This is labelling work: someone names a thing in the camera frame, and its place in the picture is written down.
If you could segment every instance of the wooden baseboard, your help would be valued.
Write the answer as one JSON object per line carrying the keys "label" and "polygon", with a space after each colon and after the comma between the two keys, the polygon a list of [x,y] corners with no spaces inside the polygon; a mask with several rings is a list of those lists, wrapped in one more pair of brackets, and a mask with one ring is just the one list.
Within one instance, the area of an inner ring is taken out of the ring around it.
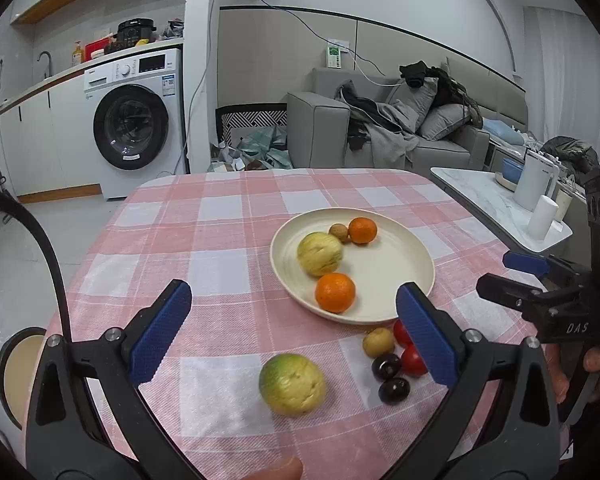
{"label": "wooden baseboard", "polygon": [[50,202],[51,200],[63,200],[65,198],[78,198],[80,196],[101,195],[102,190],[99,184],[89,184],[88,186],[65,187],[64,189],[52,189],[40,193],[31,193],[29,195],[18,196],[17,199],[22,204],[33,204],[36,202]]}

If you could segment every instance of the blue bowl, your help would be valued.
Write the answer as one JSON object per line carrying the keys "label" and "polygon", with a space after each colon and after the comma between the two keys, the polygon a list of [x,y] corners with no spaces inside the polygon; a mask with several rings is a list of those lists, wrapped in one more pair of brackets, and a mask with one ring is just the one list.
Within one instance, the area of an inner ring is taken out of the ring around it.
{"label": "blue bowl", "polygon": [[509,182],[517,184],[520,180],[520,175],[522,175],[522,170],[524,169],[525,167],[522,164],[516,162],[512,158],[502,159],[502,176]]}

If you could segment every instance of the curtain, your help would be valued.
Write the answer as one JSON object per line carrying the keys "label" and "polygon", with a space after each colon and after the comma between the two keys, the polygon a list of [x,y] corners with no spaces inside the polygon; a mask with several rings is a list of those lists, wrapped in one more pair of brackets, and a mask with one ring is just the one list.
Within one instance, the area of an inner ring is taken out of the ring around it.
{"label": "curtain", "polygon": [[[528,59],[538,66],[541,58],[544,79],[532,85],[528,96],[530,121],[536,121],[534,133],[542,140],[557,136],[585,140],[600,158],[600,35],[579,14],[531,7],[525,10],[527,18],[525,31],[530,36],[526,47],[537,50],[539,43],[540,48]],[[539,41],[533,35],[535,30]]]}

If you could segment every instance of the human hand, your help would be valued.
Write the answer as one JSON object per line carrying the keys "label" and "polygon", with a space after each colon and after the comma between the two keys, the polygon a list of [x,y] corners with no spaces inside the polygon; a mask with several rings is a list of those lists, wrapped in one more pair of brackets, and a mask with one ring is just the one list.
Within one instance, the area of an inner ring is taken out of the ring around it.
{"label": "human hand", "polygon": [[287,456],[276,460],[262,471],[245,476],[242,480],[300,480],[303,470],[304,466],[299,458]]}
{"label": "human hand", "polygon": [[[544,349],[544,357],[549,369],[549,375],[551,376],[551,382],[554,386],[555,397],[558,404],[560,404],[566,399],[569,389],[569,380],[560,367],[560,346],[557,344],[547,345]],[[583,366],[590,373],[600,371],[600,346],[592,348],[585,354]],[[589,402],[596,402],[599,399],[600,379],[598,380],[598,384],[596,384],[593,394],[589,397]]]}

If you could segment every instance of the metal screw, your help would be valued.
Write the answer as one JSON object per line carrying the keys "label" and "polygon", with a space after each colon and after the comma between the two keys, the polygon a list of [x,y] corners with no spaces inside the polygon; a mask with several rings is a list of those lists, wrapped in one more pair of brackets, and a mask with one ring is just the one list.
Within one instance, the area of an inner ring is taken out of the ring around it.
{"label": "metal screw", "polygon": [[475,330],[474,328],[470,328],[464,333],[464,337],[469,343],[479,343],[482,341],[482,334]]}
{"label": "metal screw", "polygon": [[104,332],[104,339],[107,341],[117,341],[122,337],[122,330],[119,328],[109,328]]}
{"label": "metal screw", "polygon": [[540,341],[538,340],[537,337],[527,337],[526,338],[526,345],[529,348],[540,348]]}
{"label": "metal screw", "polygon": [[46,340],[46,344],[48,346],[50,346],[51,348],[53,348],[53,347],[59,345],[61,340],[62,340],[62,336],[60,334],[53,334]]}

